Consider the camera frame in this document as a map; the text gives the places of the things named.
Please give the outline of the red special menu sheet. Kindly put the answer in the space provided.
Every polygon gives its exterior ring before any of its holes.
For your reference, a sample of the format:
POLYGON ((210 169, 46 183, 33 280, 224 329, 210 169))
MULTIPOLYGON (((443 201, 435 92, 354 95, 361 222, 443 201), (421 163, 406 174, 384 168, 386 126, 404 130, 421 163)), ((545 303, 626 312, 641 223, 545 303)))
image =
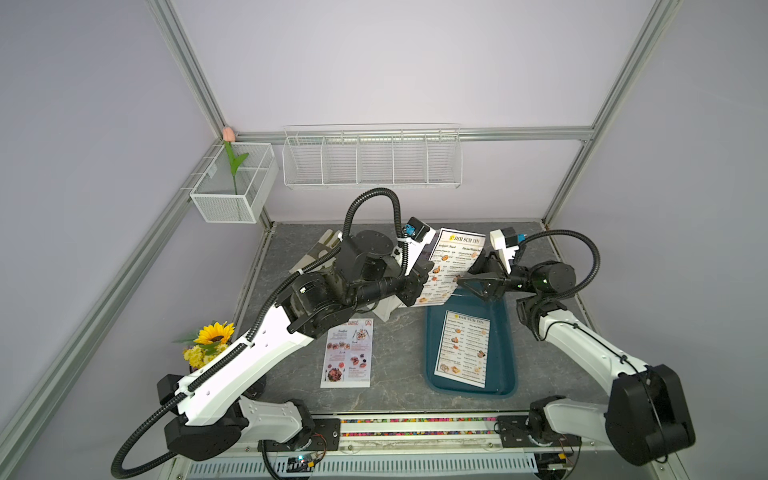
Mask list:
POLYGON ((320 386, 368 388, 373 360, 373 318, 353 318, 327 332, 320 386))

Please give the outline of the teal plastic tray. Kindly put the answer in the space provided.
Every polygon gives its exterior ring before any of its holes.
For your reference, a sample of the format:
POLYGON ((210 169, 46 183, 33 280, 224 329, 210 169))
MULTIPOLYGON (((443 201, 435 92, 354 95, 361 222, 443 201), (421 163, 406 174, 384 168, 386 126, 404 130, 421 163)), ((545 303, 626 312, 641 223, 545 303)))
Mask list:
POLYGON ((425 379, 440 393, 508 398, 517 389, 510 321, 502 300, 457 289, 426 308, 425 379))

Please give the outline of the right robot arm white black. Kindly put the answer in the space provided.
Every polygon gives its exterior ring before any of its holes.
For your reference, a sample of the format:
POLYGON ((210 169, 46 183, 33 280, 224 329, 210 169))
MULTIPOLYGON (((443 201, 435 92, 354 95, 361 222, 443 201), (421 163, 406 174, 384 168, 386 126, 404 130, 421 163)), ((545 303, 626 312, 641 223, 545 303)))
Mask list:
POLYGON ((521 292, 516 302, 520 323, 538 342, 566 354, 606 392, 604 404, 574 401, 552 395, 531 403, 525 431, 541 446, 562 436, 574 436, 611 446, 635 466, 666 462, 692 447, 696 433, 682 382, 670 367, 653 366, 604 339, 581 322, 564 304, 597 276, 602 258, 586 235, 567 229, 523 235, 514 228, 489 234, 491 249, 475 262, 460 286, 490 301, 521 292), (530 267, 520 261, 529 244, 549 237, 570 237, 590 251, 592 265, 583 280, 561 261, 530 267))

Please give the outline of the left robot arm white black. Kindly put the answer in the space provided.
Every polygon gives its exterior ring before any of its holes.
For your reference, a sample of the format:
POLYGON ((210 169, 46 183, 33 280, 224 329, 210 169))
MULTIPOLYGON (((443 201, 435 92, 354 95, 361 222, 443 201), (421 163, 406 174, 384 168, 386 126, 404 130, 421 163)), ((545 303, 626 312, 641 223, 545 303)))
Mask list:
POLYGON ((303 402, 265 403, 247 390, 363 307, 390 297, 414 305, 433 267, 420 255, 435 234, 415 217, 402 219, 393 190, 359 195, 336 246, 280 283, 242 336, 195 372, 159 381, 160 407, 119 448, 112 476, 136 477, 177 456, 212 459, 243 438, 308 445, 315 422, 303 402))

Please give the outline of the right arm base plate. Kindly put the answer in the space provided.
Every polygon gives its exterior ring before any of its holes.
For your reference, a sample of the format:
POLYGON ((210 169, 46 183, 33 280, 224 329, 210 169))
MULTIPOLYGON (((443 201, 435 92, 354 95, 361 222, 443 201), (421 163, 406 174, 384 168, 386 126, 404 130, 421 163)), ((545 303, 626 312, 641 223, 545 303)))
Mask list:
POLYGON ((561 447, 576 449, 581 438, 554 432, 542 420, 531 420, 528 414, 499 415, 494 423, 504 448, 561 447))

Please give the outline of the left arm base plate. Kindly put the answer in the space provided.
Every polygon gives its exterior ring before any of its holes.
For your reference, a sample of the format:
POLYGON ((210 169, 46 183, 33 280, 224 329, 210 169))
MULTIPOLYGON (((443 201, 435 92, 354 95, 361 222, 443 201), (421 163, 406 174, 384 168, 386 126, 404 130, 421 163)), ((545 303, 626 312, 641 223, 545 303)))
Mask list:
POLYGON ((258 450, 267 452, 337 451, 341 440, 341 421, 338 418, 313 418, 312 427, 303 427, 293 438, 280 443, 263 441, 258 450))

